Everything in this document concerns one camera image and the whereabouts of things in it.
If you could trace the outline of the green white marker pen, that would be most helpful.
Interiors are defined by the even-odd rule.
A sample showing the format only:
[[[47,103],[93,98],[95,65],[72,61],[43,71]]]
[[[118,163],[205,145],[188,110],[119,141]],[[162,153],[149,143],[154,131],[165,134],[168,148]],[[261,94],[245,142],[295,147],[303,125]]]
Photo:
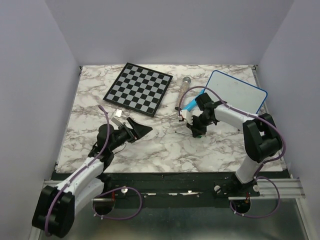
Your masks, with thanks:
[[[175,134],[179,134],[179,135],[184,135],[184,136],[190,136],[190,137],[193,137],[193,138],[198,138],[200,139],[202,136],[199,135],[199,136],[193,136],[192,133],[186,133],[186,132],[178,132],[178,131],[174,131]]]

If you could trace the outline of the blue framed whiteboard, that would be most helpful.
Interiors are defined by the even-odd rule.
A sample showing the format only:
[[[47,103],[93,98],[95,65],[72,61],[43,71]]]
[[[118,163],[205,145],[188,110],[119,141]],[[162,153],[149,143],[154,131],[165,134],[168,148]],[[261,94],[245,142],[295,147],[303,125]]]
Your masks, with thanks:
[[[218,70],[212,72],[206,87],[201,92],[207,93],[213,101],[216,102],[221,98],[228,105],[251,114],[258,113],[268,96],[265,90],[254,84]]]

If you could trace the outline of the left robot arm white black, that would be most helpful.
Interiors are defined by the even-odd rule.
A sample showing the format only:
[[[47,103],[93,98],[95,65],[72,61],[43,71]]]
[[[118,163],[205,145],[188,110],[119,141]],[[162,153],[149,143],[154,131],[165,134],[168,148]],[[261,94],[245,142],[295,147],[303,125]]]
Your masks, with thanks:
[[[152,127],[126,119],[130,126],[117,122],[98,129],[96,142],[84,163],[68,178],[55,186],[45,186],[40,193],[31,221],[33,227],[48,235],[65,237],[78,212],[94,197],[107,197],[111,185],[100,175],[114,159],[114,150],[125,143],[134,143],[152,131]]]

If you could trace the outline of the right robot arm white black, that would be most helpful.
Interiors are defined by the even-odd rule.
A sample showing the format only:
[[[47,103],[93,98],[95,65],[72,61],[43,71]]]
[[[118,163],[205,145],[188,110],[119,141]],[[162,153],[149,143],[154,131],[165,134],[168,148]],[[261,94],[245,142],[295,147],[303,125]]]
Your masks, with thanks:
[[[181,119],[186,120],[186,126],[194,138],[204,136],[207,126],[217,125],[219,122],[227,123],[243,132],[246,156],[225,187],[229,193],[236,196],[243,195],[254,182],[264,160],[284,148],[272,116],[268,113],[263,115],[245,113],[226,106],[221,101],[214,102],[206,92],[196,97],[195,102],[202,111],[200,115],[191,115],[187,110],[180,112]]]

